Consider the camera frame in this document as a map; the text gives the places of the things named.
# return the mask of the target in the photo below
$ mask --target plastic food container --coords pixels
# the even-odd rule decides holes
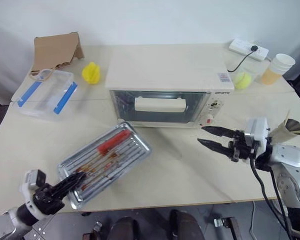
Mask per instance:
[[[150,153],[149,145],[131,125],[122,122],[67,157],[57,167],[60,180],[72,173],[87,175],[81,186],[68,194],[72,208],[82,208]]]
[[[66,106],[77,88],[71,72],[51,69],[41,70],[35,81],[18,99],[21,113],[41,119],[55,119]]]

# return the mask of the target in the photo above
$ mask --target electrical cord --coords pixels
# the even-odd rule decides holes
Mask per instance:
[[[253,209],[252,209],[252,215],[251,215],[251,225],[250,225],[250,230],[249,233],[252,237],[253,240],[257,240],[255,234],[254,234],[254,218],[255,218],[255,212],[256,212],[256,204],[255,201],[252,201],[253,204]]]
[[[229,72],[229,73],[235,72],[235,71],[240,67],[240,65],[244,62],[244,60],[246,60],[247,57],[249,57],[251,54],[253,54],[253,53],[256,52],[257,50],[258,50],[258,46],[257,46],[257,45],[253,45],[253,46],[251,47],[251,52],[248,53],[247,55],[245,55],[245,57],[244,57],[244,58],[242,59],[242,61],[238,64],[238,66],[236,66],[236,68],[235,68],[234,70],[229,70],[229,69],[228,69],[228,72]]]
[[[291,237],[291,232],[290,232],[286,212],[284,210],[284,206],[282,204],[282,201],[281,201],[281,198],[280,198],[280,195],[279,195],[279,192],[278,192],[278,188],[277,188],[277,185],[276,185],[275,174],[274,174],[274,171],[272,169],[270,170],[270,174],[271,174],[271,179],[272,179],[272,184],[273,184],[273,187],[274,187],[275,195],[276,195],[276,198],[278,199],[278,202],[279,202],[279,205],[280,205],[280,210],[282,212],[286,234],[288,235],[290,240],[293,240],[292,237]]]
[[[274,206],[272,205],[272,203],[270,202],[270,200],[268,199],[268,197],[266,195],[264,182],[261,180],[261,178],[259,177],[259,175],[257,173],[256,166],[255,166],[255,160],[253,158],[250,158],[250,167],[251,167],[253,175],[255,176],[255,178],[257,179],[257,181],[260,184],[261,192],[262,192],[262,195],[264,197],[264,200],[265,200],[266,204],[269,206],[270,210],[272,211],[272,213],[274,214],[276,219],[279,221],[281,226],[284,228],[284,230],[287,231],[286,226],[283,224],[283,222],[281,221],[281,219],[279,218],[279,216],[275,212]]]

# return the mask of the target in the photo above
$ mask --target baking tray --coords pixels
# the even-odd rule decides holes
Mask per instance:
[[[105,143],[111,142],[119,135],[125,136],[117,141],[118,144],[112,148],[104,148]],[[60,180],[72,173],[86,172],[87,174],[81,186],[68,194],[72,208],[82,208],[150,153],[151,148],[133,127],[127,122],[122,122],[67,157],[57,167]]]

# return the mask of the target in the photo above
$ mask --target red object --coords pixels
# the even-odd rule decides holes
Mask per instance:
[[[131,132],[128,129],[123,130],[119,132],[117,135],[115,135],[114,137],[102,143],[96,149],[99,151],[101,155],[106,155],[115,146],[122,143],[124,140],[128,139],[130,134]]]

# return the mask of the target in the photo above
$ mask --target toaster oven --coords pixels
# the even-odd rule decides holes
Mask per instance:
[[[105,85],[118,121],[144,127],[210,124],[234,90],[212,44],[118,47]]]

